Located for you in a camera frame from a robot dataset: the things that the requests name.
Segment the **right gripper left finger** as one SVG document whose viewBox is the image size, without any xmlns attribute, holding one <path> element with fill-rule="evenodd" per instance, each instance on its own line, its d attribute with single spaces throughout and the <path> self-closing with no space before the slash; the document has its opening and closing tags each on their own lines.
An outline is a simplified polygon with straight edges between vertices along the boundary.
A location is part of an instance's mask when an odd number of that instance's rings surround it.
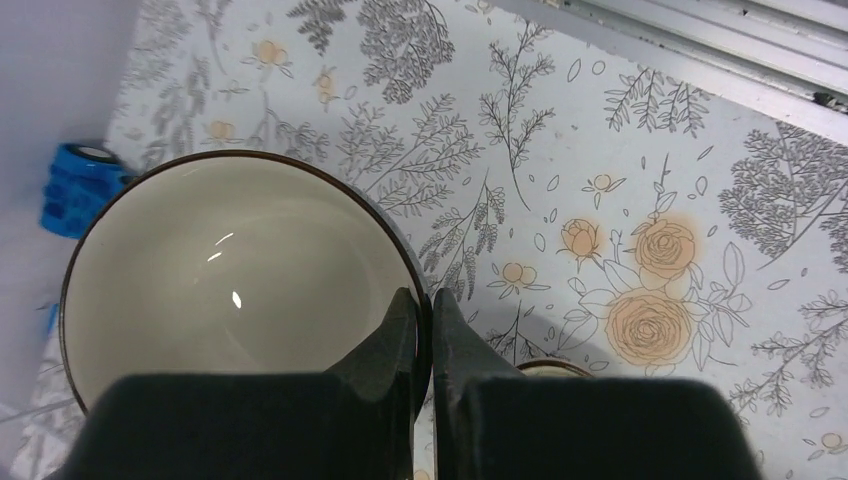
<svg viewBox="0 0 848 480">
<path fill-rule="evenodd" d="M 418 317 L 397 290 L 378 328 L 320 373 L 121 379 L 56 477 L 408 479 Z"/>
</svg>

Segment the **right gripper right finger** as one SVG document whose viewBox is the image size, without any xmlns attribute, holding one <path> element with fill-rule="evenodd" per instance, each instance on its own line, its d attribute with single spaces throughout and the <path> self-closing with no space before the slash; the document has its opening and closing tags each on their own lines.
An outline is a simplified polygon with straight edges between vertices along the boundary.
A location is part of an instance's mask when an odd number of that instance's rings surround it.
<svg viewBox="0 0 848 480">
<path fill-rule="evenodd" d="M 696 381 L 529 376 L 465 321 L 432 313 L 440 479 L 757 479 L 741 426 Z"/>
</svg>

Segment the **small white patterned bowl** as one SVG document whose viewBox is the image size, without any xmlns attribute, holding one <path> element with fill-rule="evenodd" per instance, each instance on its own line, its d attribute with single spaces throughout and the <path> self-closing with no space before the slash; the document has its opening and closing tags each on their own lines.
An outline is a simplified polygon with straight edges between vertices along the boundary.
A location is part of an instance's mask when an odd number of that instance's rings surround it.
<svg viewBox="0 0 848 480">
<path fill-rule="evenodd" d="M 534 359 L 524 362 L 516 366 L 516 368 L 526 376 L 545 376 L 545 377 L 592 377 L 592 374 L 577 365 L 570 362 L 556 359 Z"/>
</svg>

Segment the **dark blue bowl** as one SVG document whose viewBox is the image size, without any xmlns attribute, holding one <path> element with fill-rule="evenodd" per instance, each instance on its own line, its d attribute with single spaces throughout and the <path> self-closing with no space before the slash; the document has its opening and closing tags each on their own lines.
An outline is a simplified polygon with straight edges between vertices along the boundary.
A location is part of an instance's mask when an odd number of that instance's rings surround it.
<svg viewBox="0 0 848 480">
<path fill-rule="evenodd" d="M 78 241 L 60 348 L 79 407 L 133 374 L 318 372 L 395 294 L 428 304 L 397 225 L 306 162 L 216 150 L 132 180 Z"/>
</svg>

